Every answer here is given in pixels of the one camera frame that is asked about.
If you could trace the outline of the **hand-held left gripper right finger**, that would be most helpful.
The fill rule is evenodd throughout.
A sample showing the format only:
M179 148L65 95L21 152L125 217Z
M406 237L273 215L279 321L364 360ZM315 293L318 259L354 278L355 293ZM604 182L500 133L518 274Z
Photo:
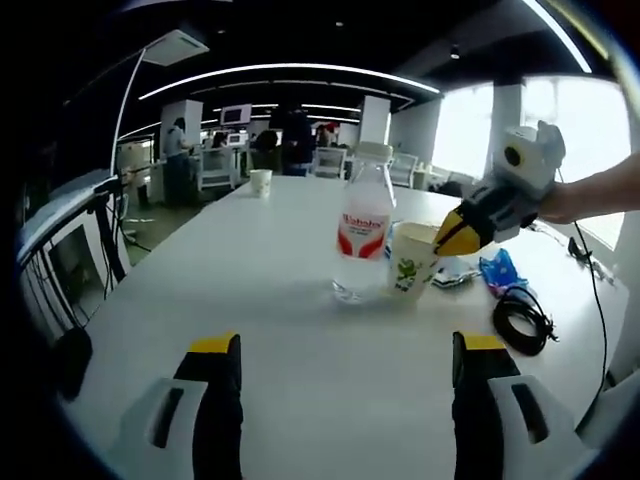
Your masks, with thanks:
M493 336L453 333L456 479L568 479L586 455L571 413Z

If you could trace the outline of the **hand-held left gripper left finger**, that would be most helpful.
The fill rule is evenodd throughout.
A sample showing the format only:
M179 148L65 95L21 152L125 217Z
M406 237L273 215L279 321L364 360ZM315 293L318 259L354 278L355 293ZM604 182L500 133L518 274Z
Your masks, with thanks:
M241 479L241 337L193 342L171 378L155 381L121 419L123 479Z

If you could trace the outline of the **person's right hand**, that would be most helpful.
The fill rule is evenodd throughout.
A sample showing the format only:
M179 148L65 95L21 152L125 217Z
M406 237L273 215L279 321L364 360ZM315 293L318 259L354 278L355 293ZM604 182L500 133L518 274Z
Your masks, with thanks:
M569 224L594 216L596 209L592 193L588 179L556 183L543 199L539 217L551 223Z

